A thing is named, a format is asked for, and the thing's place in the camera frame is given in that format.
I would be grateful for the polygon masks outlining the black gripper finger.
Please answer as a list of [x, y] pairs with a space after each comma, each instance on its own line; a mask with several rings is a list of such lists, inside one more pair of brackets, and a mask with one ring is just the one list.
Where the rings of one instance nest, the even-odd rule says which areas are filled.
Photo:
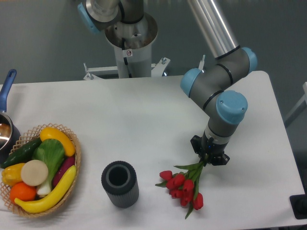
[[201, 137], [194, 135], [190, 142], [195, 154], [197, 154], [198, 157], [201, 158], [204, 154], [204, 150], [201, 144]]
[[213, 166], [223, 166], [227, 165], [229, 162], [230, 157], [226, 155], [224, 152], [220, 153], [211, 153], [208, 158], [208, 163]]

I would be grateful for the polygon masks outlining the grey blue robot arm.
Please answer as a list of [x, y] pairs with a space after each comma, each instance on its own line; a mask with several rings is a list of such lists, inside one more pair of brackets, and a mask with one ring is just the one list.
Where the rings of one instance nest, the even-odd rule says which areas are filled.
[[[190, 0], [189, 6], [217, 61], [208, 70], [190, 69], [180, 82], [182, 91], [209, 116], [203, 135], [194, 136], [191, 144], [201, 161], [226, 165], [224, 150], [248, 108], [246, 98], [230, 86], [253, 72], [258, 61], [236, 41], [215, 1]], [[92, 33], [104, 31], [120, 78], [153, 76], [151, 46], [157, 23], [144, 11], [142, 0], [85, 0], [77, 9]]]

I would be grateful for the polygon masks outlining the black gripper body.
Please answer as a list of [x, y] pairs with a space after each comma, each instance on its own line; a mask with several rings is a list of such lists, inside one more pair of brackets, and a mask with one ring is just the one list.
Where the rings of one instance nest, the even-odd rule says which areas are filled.
[[206, 154], [211, 154], [213, 158], [223, 157], [228, 159], [228, 155], [224, 153], [227, 144], [228, 142], [225, 144], [217, 144], [214, 138], [208, 138], [204, 133], [201, 138], [202, 154], [200, 158], [204, 159]]

